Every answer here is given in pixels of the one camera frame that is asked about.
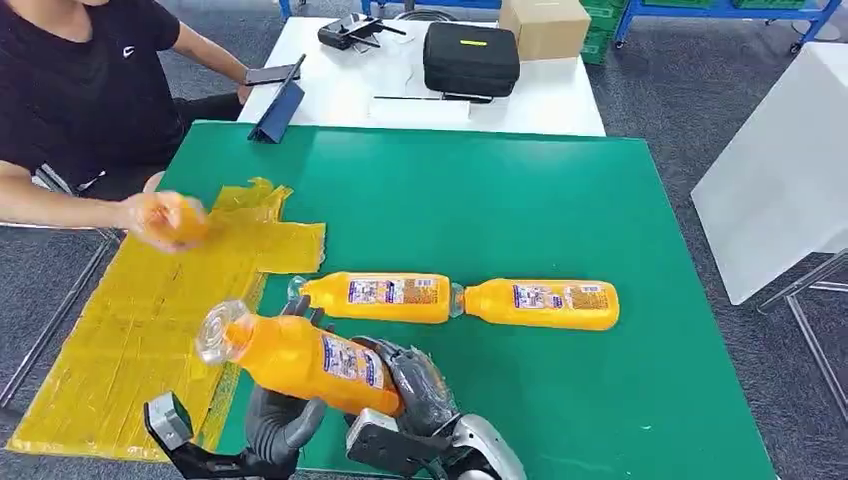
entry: robotic arm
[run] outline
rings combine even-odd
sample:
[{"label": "robotic arm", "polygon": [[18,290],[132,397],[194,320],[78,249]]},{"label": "robotic arm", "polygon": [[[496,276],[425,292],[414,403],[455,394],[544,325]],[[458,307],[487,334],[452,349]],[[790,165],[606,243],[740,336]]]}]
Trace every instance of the robotic arm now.
[{"label": "robotic arm", "polygon": [[[309,297],[294,299],[284,315],[306,316]],[[309,317],[318,325],[323,312]],[[430,357],[383,340],[356,337],[380,355],[404,403],[392,418],[364,409],[349,420],[347,457],[410,478],[421,470],[434,480],[526,480],[521,461],[484,418],[461,414]],[[190,443],[191,419],[173,393],[144,405],[148,432],[186,479],[263,477],[288,479],[299,450],[315,434],[327,405],[254,387],[245,419],[248,447],[217,455]]]}]

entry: plastic bottle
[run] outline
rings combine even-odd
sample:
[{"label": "plastic bottle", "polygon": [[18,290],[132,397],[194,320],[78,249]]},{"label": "plastic bottle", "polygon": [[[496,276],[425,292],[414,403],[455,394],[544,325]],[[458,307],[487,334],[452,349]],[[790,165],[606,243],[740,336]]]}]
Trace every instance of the plastic bottle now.
[{"label": "plastic bottle", "polygon": [[443,323],[462,314],[462,287],[444,275],[338,272],[307,281],[295,277],[289,298],[309,295],[333,317]]},{"label": "plastic bottle", "polygon": [[136,221],[136,231],[168,245],[195,245],[209,230],[203,205],[176,192],[146,196]]},{"label": "plastic bottle", "polygon": [[489,323],[607,330],[618,321],[615,287],[583,280],[489,280],[465,289],[465,313]]},{"label": "plastic bottle", "polygon": [[206,316],[195,346],[207,364],[234,362],[268,390],[321,398],[355,415],[372,408],[396,416],[402,409],[376,352],[303,317],[266,318],[250,313],[241,301],[224,302]]}]

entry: green table surface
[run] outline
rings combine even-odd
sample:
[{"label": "green table surface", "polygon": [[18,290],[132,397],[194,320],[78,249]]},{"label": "green table surface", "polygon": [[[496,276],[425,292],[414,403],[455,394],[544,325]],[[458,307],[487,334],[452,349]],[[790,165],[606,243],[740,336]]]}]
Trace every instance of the green table surface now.
[{"label": "green table surface", "polygon": [[[613,283],[612,330],[335,319],[430,353],[460,408],[486,417],[531,479],[773,480],[754,424],[647,146],[474,132],[290,127],[280,145],[250,125],[198,123],[162,189],[211,205],[261,176],[294,188],[283,217],[326,222],[336,271],[437,272]],[[285,303],[272,276],[260,306]],[[242,374],[219,451],[244,444]],[[367,472],[345,458],[329,415],[302,468]]]}]

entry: person's arm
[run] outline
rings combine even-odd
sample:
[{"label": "person's arm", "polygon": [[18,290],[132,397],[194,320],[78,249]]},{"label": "person's arm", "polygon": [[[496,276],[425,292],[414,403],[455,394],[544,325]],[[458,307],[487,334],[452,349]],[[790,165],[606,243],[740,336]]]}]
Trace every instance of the person's arm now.
[{"label": "person's arm", "polygon": [[27,169],[0,161],[0,220],[52,227],[128,228],[122,202],[76,198],[33,185]]},{"label": "person's arm", "polygon": [[180,34],[173,49],[184,57],[244,85],[247,67],[220,45],[180,23]]}]

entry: gray carpet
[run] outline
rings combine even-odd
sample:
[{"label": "gray carpet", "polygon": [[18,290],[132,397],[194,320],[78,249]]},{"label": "gray carpet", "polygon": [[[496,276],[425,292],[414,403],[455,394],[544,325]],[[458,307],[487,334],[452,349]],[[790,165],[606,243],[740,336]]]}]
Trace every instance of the gray carpet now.
[{"label": "gray carpet", "polygon": [[[162,3],[251,66],[261,66],[281,29],[277,6],[267,0]],[[309,0],[306,6],[295,6],[295,12],[332,17],[358,8],[352,0]],[[398,6],[389,6],[385,14],[399,11]],[[451,12],[460,19],[497,16],[492,11],[462,8]],[[840,12],[836,23],[848,33],[846,17]],[[610,52],[606,66],[589,67],[589,76],[607,133],[648,141],[777,473],[784,480],[844,480],[848,478],[848,429],[789,310],[780,306],[762,316],[753,308],[821,262],[822,256],[806,259],[748,304],[731,306],[689,199],[692,187],[790,63],[786,50],[796,39],[788,22],[765,27],[761,21],[640,18],[634,21],[625,48]],[[196,98],[232,88],[226,80],[174,55],[165,54],[163,61],[177,96]],[[91,232],[0,228],[3,383],[61,301],[95,242]],[[42,280],[47,276],[52,279],[50,286]],[[848,310],[848,299],[812,292],[802,302],[831,362],[848,381],[848,328],[839,321]],[[78,303],[71,318],[81,308],[82,302]],[[66,322],[16,397],[18,408],[25,408],[32,399],[70,326]],[[0,442],[10,432],[8,425],[0,426]],[[0,452],[0,477],[179,478],[168,465],[5,451]]]}]

